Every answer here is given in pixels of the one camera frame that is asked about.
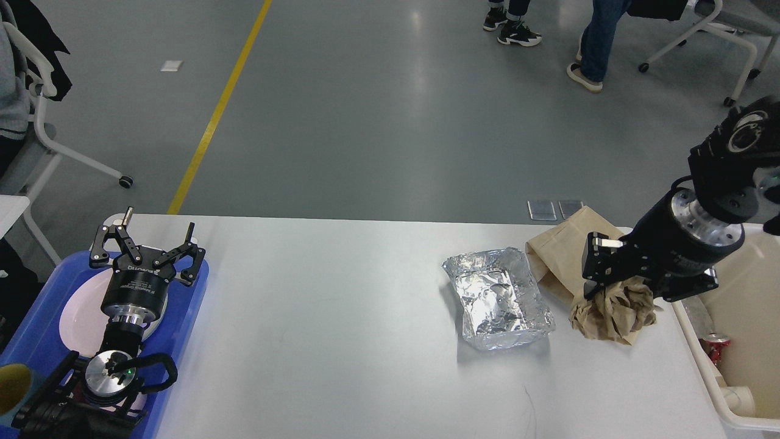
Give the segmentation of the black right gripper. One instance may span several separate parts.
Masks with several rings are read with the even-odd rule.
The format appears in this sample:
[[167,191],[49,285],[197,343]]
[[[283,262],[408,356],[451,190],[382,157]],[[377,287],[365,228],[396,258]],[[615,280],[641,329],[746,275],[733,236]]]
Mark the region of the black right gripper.
[[649,287],[661,287],[666,302],[712,291],[719,286],[713,267],[741,248],[741,223],[711,216],[691,189],[678,187],[619,239],[599,232],[587,235],[583,252],[583,297],[591,301],[608,286],[641,277]]

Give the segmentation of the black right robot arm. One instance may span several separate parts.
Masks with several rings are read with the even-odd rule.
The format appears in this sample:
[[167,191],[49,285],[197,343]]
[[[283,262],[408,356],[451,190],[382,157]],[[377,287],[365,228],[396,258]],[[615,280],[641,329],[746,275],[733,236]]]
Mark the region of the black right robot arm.
[[778,203],[779,102],[769,95],[733,107],[690,150],[690,174],[616,240],[591,232],[583,252],[583,296],[641,278],[655,298],[677,302],[716,289],[714,265],[745,242],[759,198]]

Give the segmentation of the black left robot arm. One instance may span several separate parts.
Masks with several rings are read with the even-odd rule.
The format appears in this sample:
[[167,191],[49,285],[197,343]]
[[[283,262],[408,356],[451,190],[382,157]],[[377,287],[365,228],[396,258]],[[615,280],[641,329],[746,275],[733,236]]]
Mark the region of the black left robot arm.
[[66,257],[2,353],[31,382],[2,411],[3,438],[151,438],[205,295],[190,223],[170,250],[137,244],[133,209]]

